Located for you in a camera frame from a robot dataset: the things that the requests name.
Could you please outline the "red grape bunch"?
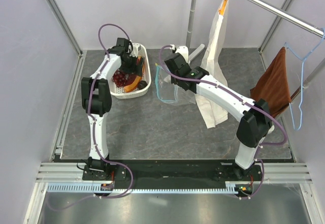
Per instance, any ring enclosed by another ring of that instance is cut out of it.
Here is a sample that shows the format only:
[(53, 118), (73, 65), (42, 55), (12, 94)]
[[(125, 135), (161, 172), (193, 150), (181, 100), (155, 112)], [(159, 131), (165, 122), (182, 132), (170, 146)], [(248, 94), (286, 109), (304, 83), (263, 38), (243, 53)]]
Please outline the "red grape bunch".
[(117, 87), (124, 87), (129, 84), (129, 80), (134, 77), (134, 74), (126, 74), (120, 70), (117, 70), (113, 75), (113, 82)]

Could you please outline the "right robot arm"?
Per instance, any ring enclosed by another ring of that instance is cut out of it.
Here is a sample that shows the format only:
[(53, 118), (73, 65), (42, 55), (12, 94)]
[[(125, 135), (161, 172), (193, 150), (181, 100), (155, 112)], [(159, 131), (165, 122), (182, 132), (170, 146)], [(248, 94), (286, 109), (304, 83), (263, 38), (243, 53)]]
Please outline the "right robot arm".
[(160, 64), (171, 76), (172, 84), (214, 102), (239, 122), (236, 137), (240, 146), (232, 172), (236, 179), (246, 179), (258, 147), (272, 128), (268, 103), (262, 99), (256, 102), (229, 89), (201, 67), (192, 69), (180, 53), (160, 60)]

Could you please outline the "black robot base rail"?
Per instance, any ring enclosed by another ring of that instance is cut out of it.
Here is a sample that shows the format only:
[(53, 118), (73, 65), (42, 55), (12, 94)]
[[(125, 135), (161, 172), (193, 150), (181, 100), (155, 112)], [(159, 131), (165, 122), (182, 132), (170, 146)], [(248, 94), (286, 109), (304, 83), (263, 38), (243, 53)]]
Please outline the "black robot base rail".
[(118, 188), (222, 188), (227, 182), (257, 183), (262, 179), (258, 164), (248, 171), (234, 160), (219, 159), (124, 159), (114, 164), (93, 160), (83, 170), (83, 180), (112, 180)]

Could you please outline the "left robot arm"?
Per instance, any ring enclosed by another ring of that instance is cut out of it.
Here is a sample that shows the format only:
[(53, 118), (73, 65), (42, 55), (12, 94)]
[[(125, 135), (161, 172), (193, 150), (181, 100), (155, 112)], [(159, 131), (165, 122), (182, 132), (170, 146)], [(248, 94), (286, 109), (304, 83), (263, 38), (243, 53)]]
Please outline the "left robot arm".
[(138, 97), (148, 86), (144, 80), (146, 67), (144, 46), (129, 39), (118, 38), (116, 45), (106, 51), (99, 68), (81, 80), (82, 107), (90, 126), (91, 149), (83, 170), (83, 180), (111, 180), (113, 170), (108, 164), (109, 149), (106, 139), (107, 116), (112, 108), (109, 87), (121, 89), (125, 98)]

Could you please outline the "dark brown round fruit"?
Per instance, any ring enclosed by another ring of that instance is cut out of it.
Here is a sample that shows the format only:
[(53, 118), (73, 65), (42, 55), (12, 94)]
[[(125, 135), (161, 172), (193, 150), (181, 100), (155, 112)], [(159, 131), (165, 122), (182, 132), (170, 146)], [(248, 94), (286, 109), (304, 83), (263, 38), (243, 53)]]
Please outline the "dark brown round fruit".
[(142, 90), (142, 89), (144, 89), (147, 85), (148, 85), (147, 82), (144, 81), (144, 80), (142, 80), (142, 81), (140, 81), (139, 84), (138, 84), (138, 89), (139, 89), (139, 90)]

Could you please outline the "clear zip top bag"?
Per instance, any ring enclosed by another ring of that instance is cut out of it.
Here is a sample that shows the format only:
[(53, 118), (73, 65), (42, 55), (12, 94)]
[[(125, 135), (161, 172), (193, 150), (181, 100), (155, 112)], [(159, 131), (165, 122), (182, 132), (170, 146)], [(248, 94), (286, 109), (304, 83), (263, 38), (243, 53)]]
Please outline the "clear zip top bag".
[(196, 104), (196, 99), (191, 91), (185, 91), (181, 87), (171, 83), (171, 76), (157, 63), (155, 75), (155, 87), (157, 98), (172, 106)]

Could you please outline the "orange papaya slice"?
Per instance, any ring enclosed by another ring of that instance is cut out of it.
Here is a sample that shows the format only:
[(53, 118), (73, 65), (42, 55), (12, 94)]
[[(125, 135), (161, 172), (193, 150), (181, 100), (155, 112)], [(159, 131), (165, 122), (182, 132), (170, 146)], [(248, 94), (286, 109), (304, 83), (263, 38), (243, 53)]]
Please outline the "orange papaya slice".
[(123, 87), (126, 93), (132, 92), (138, 87), (139, 82), (142, 80), (144, 66), (145, 58), (143, 56), (138, 56), (135, 71), (131, 73), (134, 74), (134, 77), (129, 80), (129, 84), (127, 86)]

